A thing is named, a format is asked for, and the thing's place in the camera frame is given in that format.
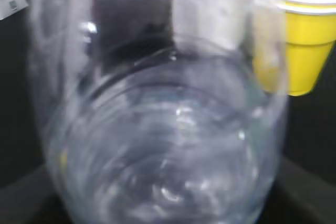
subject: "clear plastic jug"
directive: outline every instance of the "clear plastic jug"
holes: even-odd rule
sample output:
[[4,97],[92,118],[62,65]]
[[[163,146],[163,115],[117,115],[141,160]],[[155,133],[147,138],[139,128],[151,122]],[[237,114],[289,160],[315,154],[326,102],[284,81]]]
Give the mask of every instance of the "clear plastic jug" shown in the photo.
[[29,76],[75,223],[254,223],[285,125],[273,0],[33,0]]

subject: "black table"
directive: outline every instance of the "black table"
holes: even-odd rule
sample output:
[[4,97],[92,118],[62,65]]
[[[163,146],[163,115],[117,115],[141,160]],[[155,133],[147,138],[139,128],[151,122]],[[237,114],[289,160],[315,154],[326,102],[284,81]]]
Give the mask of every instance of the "black table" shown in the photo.
[[[26,78],[26,14],[27,9],[0,22],[0,224],[67,224],[41,167]],[[315,91],[290,99],[285,154],[299,166],[284,160],[259,224],[336,223],[335,70],[332,54]]]

